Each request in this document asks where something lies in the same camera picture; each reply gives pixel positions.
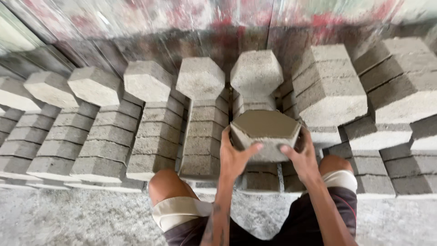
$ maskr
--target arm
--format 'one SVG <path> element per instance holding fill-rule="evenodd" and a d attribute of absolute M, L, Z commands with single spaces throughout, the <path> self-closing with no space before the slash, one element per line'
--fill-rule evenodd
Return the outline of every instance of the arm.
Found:
<path fill-rule="evenodd" d="M 281 152 L 293 162 L 299 179 L 308 190 L 319 223 L 323 243 L 328 246 L 357 245 L 322 180 L 317 166 L 311 135 L 304 127 L 301 129 L 300 141 L 296 145 L 297 151 L 283 145 L 281 146 Z"/>
<path fill-rule="evenodd" d="M 229 126 L 222 132 L 217 194 L 203 233 L 201 246 L 229 245 L 231 198 L 235 179 L 244 171 L 249 158 L 263 147 L 262 144 L 255 143 L 245 151 L 239 152 L 232 146 L 229 132 Z"/>

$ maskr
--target shorts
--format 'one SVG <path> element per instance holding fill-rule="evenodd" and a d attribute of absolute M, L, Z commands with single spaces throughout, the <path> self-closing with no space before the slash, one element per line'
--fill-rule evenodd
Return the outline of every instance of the shorts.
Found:
<path fill-rule="evenodd" d="M 357 180 L 349 170 L 329 172 L 323 175 L 322 179 L 336 203 L 340 215 L 354 236 Z M 212 204 L 209 202 L 199 201 L 192 197 L 172 197 L 155 205 L 153 219 L 164 231 L 169 245 L 198 245 L 211 211 Z M 307 235 L 308 233 L 316 233 L 319 237 Z M 230 243 L 232 244 L 250 242 L 255 245 L 265 245 L 267 242 L 275 242 L 275 245 L 280 245 L 281 240 L 285 240 L 286 244 L 290 235 L 293 235 L 294 242 L 297 242 L 298 238 L 304 235 L 317 242 L 321 241 L 319 225 L 307 192 L 304 192 L 299 199 L 293 202 L 280 232 L 271 241 L 255 238 L 239 227 L 232 219 L 230 223 Z"/>

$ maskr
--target hand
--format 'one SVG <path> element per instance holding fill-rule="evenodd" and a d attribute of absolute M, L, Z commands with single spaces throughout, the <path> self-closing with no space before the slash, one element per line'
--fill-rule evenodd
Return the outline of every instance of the hand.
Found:
<path fill-rule="evenodd" d="M 293 162 L 300 181 L 305 184 L 310 179 L 321 178 L 311 134 L 303 126 L 301 127 L 295 149 L 288 145 L 281 146 L 281 152 Z"/>
<path fill-rule="evenodd" d="M 229 139 L 231 127 L 222 131 L 222 145 L 220 146 L 220 176 L 235 180 L 246 167 L 247 161 L 262 149 L 262 143 L 254 143 L 245 151 L 236 150 Z"/>

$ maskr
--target concrete floor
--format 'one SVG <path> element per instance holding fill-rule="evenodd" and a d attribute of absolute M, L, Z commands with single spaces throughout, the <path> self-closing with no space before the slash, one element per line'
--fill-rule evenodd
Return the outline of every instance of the concrete floor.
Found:
<path fill-rule="evenodd" d="M 279 231 L 294 199 L 234 192 L 231 216 L 268 239 Z M 151 213 L 146 191 L 2 190 L 0 245 L 166 245 Z M 357 220 L 360 245 L 437 244 L 437 200 L 363 200 Z"/>

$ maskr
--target dark shorts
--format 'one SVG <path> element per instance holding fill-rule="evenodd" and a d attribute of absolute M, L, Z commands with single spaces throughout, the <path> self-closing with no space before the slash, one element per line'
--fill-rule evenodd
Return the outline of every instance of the dark shorts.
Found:
<path fill-rule="evenodd" d="M 328 191 L 351 235 L 357 228 L 357 196 L 342 187 L 330 187 Z M 199 245 L 208 217 L 190 220 L 164 233 L 167 243 L 173 245 Z M 323 245 L 322 234 L 308 194 L 290 206 L 281 230 L 271 240 L 261 240 L 241 228 L 232 219 L 229 229 L 230 245 Z"/>

